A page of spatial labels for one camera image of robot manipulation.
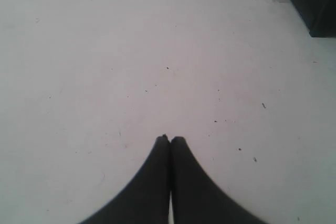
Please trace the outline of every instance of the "tiled floor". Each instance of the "tiled floor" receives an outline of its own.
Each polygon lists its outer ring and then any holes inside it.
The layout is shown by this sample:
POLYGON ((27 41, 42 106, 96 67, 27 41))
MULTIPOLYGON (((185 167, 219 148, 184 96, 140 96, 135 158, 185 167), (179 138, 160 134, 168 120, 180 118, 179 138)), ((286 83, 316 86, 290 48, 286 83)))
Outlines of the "tiled floor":
POLYGON ((77 223, 185 136, 270 224, 336 217, 336 40, 273 0, 0 0, 1 223, 77 223))

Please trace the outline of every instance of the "floor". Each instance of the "floor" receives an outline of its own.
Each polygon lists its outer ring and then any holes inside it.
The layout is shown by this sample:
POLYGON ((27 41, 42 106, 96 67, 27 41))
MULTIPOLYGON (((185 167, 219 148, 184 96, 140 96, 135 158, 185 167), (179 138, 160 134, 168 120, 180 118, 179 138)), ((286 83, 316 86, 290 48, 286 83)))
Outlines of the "floor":
POLYGON ((270 224, 334 223, 336 41, 289 1, 0 0, 1 223, 78 223, 181 135, 270 224))

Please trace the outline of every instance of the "white floor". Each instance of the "white floor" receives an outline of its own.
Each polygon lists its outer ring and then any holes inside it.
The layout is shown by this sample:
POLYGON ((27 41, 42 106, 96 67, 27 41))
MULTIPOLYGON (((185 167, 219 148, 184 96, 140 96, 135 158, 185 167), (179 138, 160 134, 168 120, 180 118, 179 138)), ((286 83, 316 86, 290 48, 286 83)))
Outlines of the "white floor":
POLYGON ((290 3, 0 3, 1 223, 78 223, 163 133, 268 223, 334 223, 336 40, 290 3))

